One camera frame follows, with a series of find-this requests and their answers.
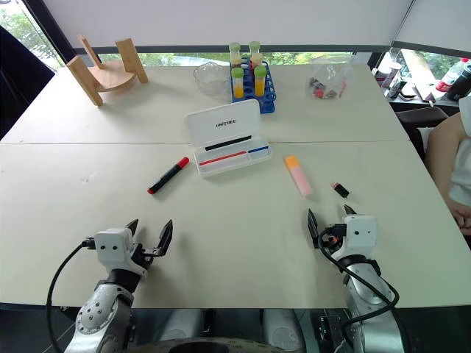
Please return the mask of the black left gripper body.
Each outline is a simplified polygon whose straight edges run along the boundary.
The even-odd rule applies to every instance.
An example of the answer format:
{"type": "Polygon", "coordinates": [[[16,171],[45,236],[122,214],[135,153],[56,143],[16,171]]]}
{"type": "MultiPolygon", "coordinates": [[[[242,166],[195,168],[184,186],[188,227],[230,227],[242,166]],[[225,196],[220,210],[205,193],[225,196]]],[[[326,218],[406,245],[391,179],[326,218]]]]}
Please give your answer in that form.
{"type": "Polygon", "coordinates": [[[152,248],[144,248],[142,243],[137,243],[133,238],[130,238],[131,248],[129,250],[129,263],[127,270],[134,274],[147,274],[150,265],[153,263],[155,257],[163,255],[163,249],[159,243],[152,248]]]}

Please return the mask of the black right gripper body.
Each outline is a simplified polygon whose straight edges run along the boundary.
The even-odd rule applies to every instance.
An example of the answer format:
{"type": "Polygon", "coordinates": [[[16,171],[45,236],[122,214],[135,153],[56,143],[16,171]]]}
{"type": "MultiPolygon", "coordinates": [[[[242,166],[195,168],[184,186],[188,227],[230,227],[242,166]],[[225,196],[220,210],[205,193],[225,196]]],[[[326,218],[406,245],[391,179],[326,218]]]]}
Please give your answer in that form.
{"type": "Polygon", "coordinates": [[[323,248],[328,254],[333,254],[342,247],[346,235],[346,224],[330,225],[319,233],[318,247],[323,248]]]}

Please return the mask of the bystander hand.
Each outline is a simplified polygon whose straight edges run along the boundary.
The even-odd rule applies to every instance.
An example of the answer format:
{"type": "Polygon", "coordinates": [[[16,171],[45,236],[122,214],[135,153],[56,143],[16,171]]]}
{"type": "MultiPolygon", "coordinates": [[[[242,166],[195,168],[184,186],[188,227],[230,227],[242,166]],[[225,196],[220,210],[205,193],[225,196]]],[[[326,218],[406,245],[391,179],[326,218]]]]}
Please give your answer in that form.
{"type": "Polygon", "coordinates": [[[454,207],[453,217],[464,236],[470,236],[470,208],[454,207]]]}

